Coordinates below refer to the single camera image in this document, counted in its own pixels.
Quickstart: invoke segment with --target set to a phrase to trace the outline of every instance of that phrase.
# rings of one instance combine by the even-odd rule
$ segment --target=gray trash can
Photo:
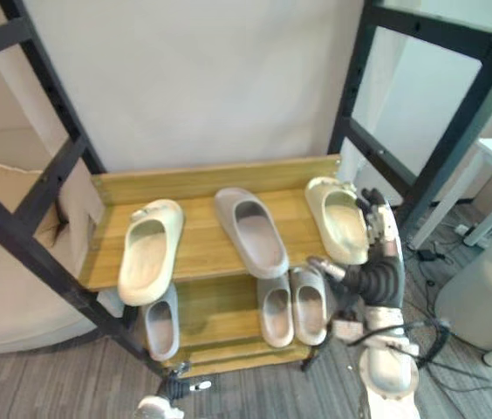
[[[441,289],[435,309],[459,337],[492,350],[492,245]]]

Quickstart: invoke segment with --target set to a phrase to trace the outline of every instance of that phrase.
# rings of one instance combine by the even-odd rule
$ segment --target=wooden shoe rack
[[[290,266],[324,255],[304,199],[315,176],[334,176],[338,155],[212,168],[104,174],[93,182],[106,206],[95,230],[79,282],[99,291],[118,283],[130,214],[159,198],[177,201],[186,221],[174,265],[179,299],[181,348],[167,361],[190,361],[186,376],[299,361],[309,347],[297,341],[275,349],[262,339],[256,279],[246,272],[215,216],[217,190],[241,187],[270,209],[289,254]],[[143,333],[136,327],[136,333]]]

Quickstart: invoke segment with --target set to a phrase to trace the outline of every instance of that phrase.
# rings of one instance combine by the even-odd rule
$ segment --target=white table
[[[440,223],[442,218],[449,212],[454,206],[461,195],[467,190],[469,185],[478,175],[483,163],[488,163],[492,166],[492,139],[480,139],[477,142],[479,152],[461,173],[459,179],[454,186],[447,192],[442,198],[436,209],[432,212],[430,217],[420,227],[416,235],[410,242],[410,246],[413,249],[418,249],[423,242],[430,236],[430,233]],[[482,236],[492,229],[492,212],[480,223],[471,234],[464,238],[463,242],[469,246],[476,244]]]

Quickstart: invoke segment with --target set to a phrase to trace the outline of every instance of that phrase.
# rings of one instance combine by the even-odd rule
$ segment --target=cream slide sandal
[[[324,279],[310,268],[295,268],[290,272],[290,289],[295,335],[306,345],[319,345],[326,335]]]
[[[225,188],[215,195],[215,210],[252,276],[272,279],[287,272],[287,251],[270,212],[259,199],[245,189]]]
[[[132,214],[118,278],[118,293],[129,306],[158,299],[173,276],[184,213],[175,201],[160,199]]]
[[[149,354],[156,361],[172,358],[180,346],[178,295],[171,284],[167,292],[149,306],[141,308],[145,320]]]
[[[257,280],[257,310],[265,341],[273,347],[286,347],[294,336],[290,307],[289,275]]]
[[[315,177],[304,193],[328,255],[341,264],[366,262],[366,223],[354,186],[332,177]]]

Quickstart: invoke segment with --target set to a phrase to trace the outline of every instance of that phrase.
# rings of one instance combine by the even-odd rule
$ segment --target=gray slide sandal
[[[257,310],[262,336],[273,347],[286,347],[294,330],[290,307],[289,275],[257,280]]]
[[[286,273],[287,251],[270,212],[257,197],[246,189],[221,189],[215,195],[215,210],[251,275],[271,279]]]
[[[310,268],[296,268],[290,273],[290,288],[295,335],[306,345],[319,345],[327,321],[324,279]]]
[[[145,320],[149,354],[156,361],[172,358],[180,346],[178,295],[174,284],[148,306],[141,308]]]

